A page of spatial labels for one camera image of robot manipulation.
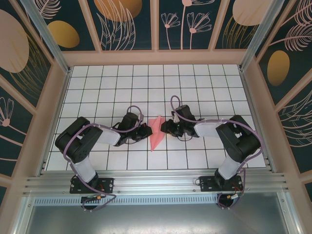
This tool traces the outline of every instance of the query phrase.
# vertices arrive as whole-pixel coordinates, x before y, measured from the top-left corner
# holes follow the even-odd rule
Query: cable
[[[256,132],[254,131],[252,128],[250,128],[249,126],[243,124],[243,123],[240,123],[240,122],[237,122],[237,121],[234,121],[234,120],[230,120],[230,119],[204,119],[204,120],[191,120],[191,119],[187,119],[183,116],[181,116],[177,111],[176,109],[174,108],[174,105],[173,105],[173,98],[176,98],[178,100],[178,107],[180,106],[181,102],[180,102],[180,98],[176,95],[173,95],[170,99],[170,105],[171,105],[171,108],[173,109],[173,112],[182,120],[185,120],[185,121],[188,121],[188,122],[191,122],[191,123],[233,123],[233,124],[236,124],[236,125],[239,125],[243,128],[246,128],[247,130],[249,130],[260,142],[260,151],[258,153],[256,153],[254,156],[250,156],[250,157],[247,157],[239,166],[239,168],[237,169],[237,173],[240,171],[240,169],[242,169],[242,167],[251,159],[257,157],[258,155],[262,154],[263,153],[263,149],[265,147],[264,145],[264,142],[263,142],[263,139],[262,137]]]
[[[96,190],[94,188],[92,188],[90,185],[88,185],[87,182],[85,182],[81,176],[78,174],[78,172],[76,171],[76,169],[74,168],[73,166],[73,163],[71,161],[70,158],[67,157],[66,153],[67,153],[67,150],[69,148],[69,146],[73,143],[73,141],[76,139],[76,137],[82,133],[85,129],[91,127],[91,126],[94,126],[94,127],[99,127],[99,128],[104,128],[104,129],[108,129],[108,130],[112,130],[112,131],[115,131],[115,132],[118,132],[118,133],[127,133],[127,132],[130,132],[132,130],[134,130],[135,128],[137,128],[140,123],[143,121],[143,118],[144,118],[144,115],[141,111],[141,109],[137,106],[129,106],[128,109],[127,109],[127,112],[129,111],[129,109],[131,107],[135,107],[139,110],[140,112],[140,118],[139,118],[139,121],[135,124],[135,126],[129,130],[117,130],[117,129],[113,129],[112,127],[107,127],[105,125],[102,125],[102,124],[97,124],[97,123],[89,123],[87,125],[85,125],[84,127],[82,127],[78,132],[76,132],[76,134],[74,134],[74,136],[69,140],[69,142],[67,143],[65,149],[64,149],[64,152],[63,152],[63,157],[66,161],[68,161],[70,167],[72,168],[73,172],[75,173],[75,175],[77,176],[77,178],[83,183],[84,186],[86,186],[88,189],[98,193],[98,194],[102,194],[102,195],[105,195],[105,196],[112,196],[113,198],[109,199],[107,202],[105,202],[103,205],[100,205],[100,206],[97,206],[95,207],[94,209],[92,210],[87,210],[86,208],[84,208],[84,204],[85,202],[82,204],[83,208],[84,208],[84,211],[89,211],[89,212],[92,212],[92,211],[97,211],[97,210],[100,210],[102,209],[103,207],[105,207],[108,203],[110,203],[111,201],[113,201],[117,196],[115,194],[108,194],[108,193],[105,193],[105,192],[102,192],[102,191],[99,191],[99,190]]]

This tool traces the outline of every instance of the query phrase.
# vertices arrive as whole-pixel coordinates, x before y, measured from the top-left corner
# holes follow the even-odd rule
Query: white tile
[[[89,66],[75,66],[72,77],[86,77]]]
[[[114,102],[115,89],[101,89],[98,95],[98,102]]]
[[[58,123],[58,129],[56,133],[62,133],[66,128],[68,128],[77,118],[60,118]]]
[[[61,117],[76,117],[78,116],[80,103],[65,103]]]
[[[128,152],[112,152],[108,154],[108,170],[126,170]]]
[[[199,107],[201,116],[217,116],[214,101],[200,101]]]
[[[97,102],[98,92],[99,90],[96,89],[83,90],[81,102]]]
[[[95,118],[94,123],[98,123],[98,124],[102,124],[105,125],[107,127],[111,127],[112,126],[112,115],[111,117],[104,117],[104,118]]]
[[[188,150],[187,162],[189,169],[206,169],[207,159],[205,150]]]
[[[206,149],[223,149],[223,143],[219,137],[204,137]]]
[[[180,89],[165,89],[165,100],[170,101],[172,96],[178,96],[181,100],[181,90]]]
[[[179,68],[178,65],[164,65],[165,76],[178,76]]]
[[[180,138],[180,140],[176,137],[173,137],[167,134],[167,149],[168,150],[185,150],[185,141],[184,136]]]
[[[228,87],[225,76],[211,76],[211,82],[214,88],[227,88]]]
[[[109,144],[104,144],[104,143],[95,143],[91,151],[108,151]]]
[[[253,155],[257,154],[260,151],[260,149],[258,149]],[[257,157],[249,160],[247,162],[248,167],[266,167],[265,162],[264,162],[264,158],[263,158],[263,154],[258,155]]]
[[[149,102],[148,103],[148,116],[149,117],[165,116],[165,103],[164,102]]]
[[[129,151],[137,151],[137,150],[145,150],[147,151],[147,141],[150,140],[149,138],[145,138],[136,142],[134,144],[129,145]]]
[[[147,101],[147,89],[133,89],[131,102]]]
[[[180,64],[179,65],[180,76],[193,76],[194,69],[192,64]]]
[[[199,101],[214,101],[214,92],[212,88],[197,88]]]
[[[98,103],[96,117],[112,117],[113,103]]]
[[[209,72],[211,76],[224,75],[224,70],[222,64],[209,64]]]
[[[88,77],[101,77],[103,72],[103,66],[89,66]]]
[[[81,102],[83,90],[67,90],[65,103],[79,103]]]
[[[89,159],[94,170],[106,170],[108,152],[90,152]]]
[[[148,65],[134,65],[133,75],[134,76],[147,76],[148,75]]]
[[[233,101],[246,101],[246,95],[243,88],[229,88],[231,99]]]
[[[226,75],[239,75],[236,64],[224,64],[223,67]]]
[[[133,77],[132,88],[147,89],[148,77]]]
[[[208,168],[219,168],[225,160],[224,150],[206,150]]]
[[[132,77],[117,77],[117,89],[131,89]]]
[[[186,152],[184,150],[168,151],[168,169],[187,169]]]
[[[210,76],[195,76],[197,88],[211,88]]]
[[[214,97],[216,101],[231,101],[231,96],[228,88],[214,89]]]
[[[102,77],[101,89],[115,89],[117,77]]]
[[[61,152],[52,152],[50,154],[47,171],[65,171],[67,161]]]
[[[99,89],[101,77],[87,77],[84,89]]]
[[[103,77],[116,77],[118,72],[118,66],[113,65],[113,66],[104,66],[103,69]]]
[[[207,64],[194,64],[195,75],[209,75],[208,65]]]
[[[164,77],[165,79],[165,88],[180,88],[180,79],[179,76],[168,76]]]
[[[226,80],[231,88],[243,87],[240,76],[226,76]]]
[[[82,103],[79,109],[79,115],[85,118],[96,116],[96,103]]]
[[[163,76],[164,70],[163,65],[148,65],[149,76]]]
[[[194,76],[180,76],[181,88],[196,88]]]
[[[68,89],[83,89],[85,81],[85,77],[73,77],[70,79]]]
[[[232,116],[234,110],[230,101],[216,101],[216,108],[219,116]]]
[[[150,151],[151,150],[151,140],[148,138],[147,140],[147,149]],[[166,136],[163,138],[163,140],[156,146],[155,151],[157,150],[167,150],[167,141],[166,141]]]
[[[120,65],[118,67],[119,77],[131,77],[133,75],[133,65]]]
[[[164,87],[164,77],[148,77],[148,88],[163,88]]]
[[[233,101],[233,107],[236,115],[248,116],[250,115],[250,109],[248,102],[246,101]]]
[[[182,101],[198,101],[196,89],[181,88]]]
[[[183,105],[188,105],[193,116],[199,116],[199,104],[197,101],[184,101]]]
[[[131,100],[131,89],[117,89],[115,102],[126,102]]]
[[[193,137],[192,140],[186,142],[187,150],[204,150],[204,138],[203,137]]]
[[[114,104],[114,117],[124,117],[127,114],[128,107],[131,106],[129,102],[117,102]]]
[[[147,170],[147,151],[129,151],[128,170]]]
[[[132,105],[137,106],[138,108],[141,109],[142,114],[147,117],[147,102],[136,102],[136,103],[132,103]],[[130,108],[130,111],[134,114],[136,114],[137,116],[140,114],[139,110],[137,108]]]
[[[147,169],[167,169],[167,152],[166,151],[148,151],[147,152]]]
[[[174,108],[177,108],[178,107],[178,102],[173,102],[173,105],[174,105]],[[166,116],[172,116],[171,115],[171,111],[173,111],[173,110],[172,110],[170,102],[169,101],[165,102]]]
[[[148,101],[165,101],[163,89],[149,89]]]

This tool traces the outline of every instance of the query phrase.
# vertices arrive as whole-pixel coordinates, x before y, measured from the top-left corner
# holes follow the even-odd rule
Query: flower illustration
[[[211,30],[212,26],[209,24],[210,19],[208,15],[209,13],[198,13],[194,18],[194,12],[187,14],[187,24],[189,25],[191,33],[190,50],[192,49],[192,37],[194,33],[201,33]]]
[[[169,13],[168,16],[166,15],[166,13],[163,13],[161,14],[161,19],[166,28],[167,42],[168,42],[169,50],[171,50],[170,43],[169,43],[169,36],[168,36],[168,28],[180,26],[180,21],[177,21],[178,17],[176,16],[176,13],[174,14]]]

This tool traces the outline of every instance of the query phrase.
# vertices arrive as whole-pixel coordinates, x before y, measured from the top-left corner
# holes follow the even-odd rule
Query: white arm segment
[[[109,145],[116,145],[116,143],[120,139],[120,134],[109,129],[102,129],[103,132],[99,139],[97,140],[97,143],[103,143],[103,144],[109,144]],[[85,182],[89,182],[93,177],[96,175],[95,170],[93,169],[89,156],[87,156],[83,161],[78,162],[76,164],[73,163],[74,168],[78,172],[78,174],[81,176],[81,178]]]

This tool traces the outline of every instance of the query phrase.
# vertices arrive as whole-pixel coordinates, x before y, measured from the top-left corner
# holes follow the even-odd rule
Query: dark teal panel
[[[300,173],[312,170],[312,82],[278,114]]]
[[[215,19],[218,14],[221,1],[200,1],[205,4],[185,7],[183,23],[183,49],[190,49],[192,35],[192,49],[208,49],[210,38],[214,29]],[[181,49],[181,27],[184,5],[182,1],[159,1],[159,49]],[[202,32],[192,33],[190,28]]]
[[[242,26],[233,18],[233,5],[231,0],[226,12],[221,31],[216,43],[216,49],[247,49],[258,25]]]
[[[310,201],[312,202],[312,182],[305,184]]]
[[[0,9],[12,15],[28,35],[29,58],[25,68],[19,73],[10,73],[0,67],[0,74],[16,88],[31,104],[37,105],[51,64],[40,49],[22,20],[7,1],[0,2]]]
[[[129,21],[122,24],[117,22],[116,28],[118,30],[113,31],[114,22],[107,19],[105,25],[107,26],[107,31],[110,32],[106,34],[106,36],[102,36],[102,24],[101,20],[105,20],[105,17],[100,13],[97,9],[94,0],[88,0],[88,4],[90,7],[91,15],[94,21],[94,25],[97,30],[97,35],[99,41],[102,39],[102,50],[151,50],[152,49],[152,36],[151,36],[151,6],[150,0],[142,0],[142,9],[140,13],[133,18],[133,26],[129,26]],[[113,43],[106,43],[104,41],[105,38],[114,38],[111,41]]]
[[[19,157],[33,115],[0,87],[0,158]],[[11,176],[16,162],[0,159],[0,174]]]
[[[294,14],[296,13],[298,4],[299,1],[295,3],[293,8],[287,15],[285,21],[287,21],[288,19],[290,20],[280,27],[274,39],[272,40],[271,45],[268,47],[267,51],[265,52],[265,54],[263,55],[263,57],[259,62],[263,76],[265,78],[265,81],[268,85],[269,91],[275,104],[277,104],[289,92],[289,90],[292,89],[298,83],[298,81],[300,81],[301,78],[312,68],[311,63],[312,43],[310,42],[311,39],[307,40],[306,47],[300,47],[300,50],[302,51],[295,51],[293,48],[286,48],[285,46],[286,42],[285,38],[289,33],[289,31],[295,26],[298,27],[298,23],[293,17]],[[311,34],[311,24],[310,25],[307,24],[304,27],[310,30]],[[273,86],[269,82],[267,69],[272,54],[279,50],[284,51],[289,57],[290,68],[285,80],[280,85]]]
[[[6,188],[3,186],[0,186],[0,207],[4,199],[5,192],[6,192]]]

